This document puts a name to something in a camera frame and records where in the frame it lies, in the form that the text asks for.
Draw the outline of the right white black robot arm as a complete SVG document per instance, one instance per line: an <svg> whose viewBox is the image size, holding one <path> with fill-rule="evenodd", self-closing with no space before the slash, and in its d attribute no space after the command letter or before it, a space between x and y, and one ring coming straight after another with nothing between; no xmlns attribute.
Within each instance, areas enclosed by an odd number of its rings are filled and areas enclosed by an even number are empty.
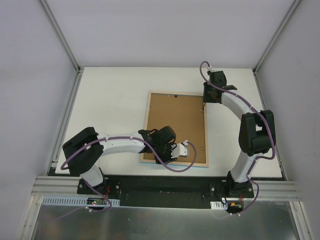
<svg viewBox="0 0 320 240"><path fill-rule="evenodd" d="M207 74L209 79L203 84L203 102L222 104L240 120L240 154L222 186L223 196L239 198L249 193L251 173L258 160L275 157L274 114L271 110L254 108L234 85L227 84L223 71L208 70Z"/></svg>

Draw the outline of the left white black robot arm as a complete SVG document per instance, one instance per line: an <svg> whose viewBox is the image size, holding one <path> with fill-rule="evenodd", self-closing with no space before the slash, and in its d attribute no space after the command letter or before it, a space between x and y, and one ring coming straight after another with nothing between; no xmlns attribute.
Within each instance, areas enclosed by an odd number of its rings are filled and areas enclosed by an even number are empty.
<svg viewBox="0 0 320 240"><path fill-rule="evenodd" d="M105 155L119 153L151 154L155 152L159 159L157 164L174 162L178 156L176 134L170 126L158 129L141 129L134 133L122 135L99 134L94 127L86 127L70 140L62 150L65 162L61 170L69 170L72 176L81 177L84 184L94 194L99 195L107 187L104 173L96 166L97 160Z"/></svg>

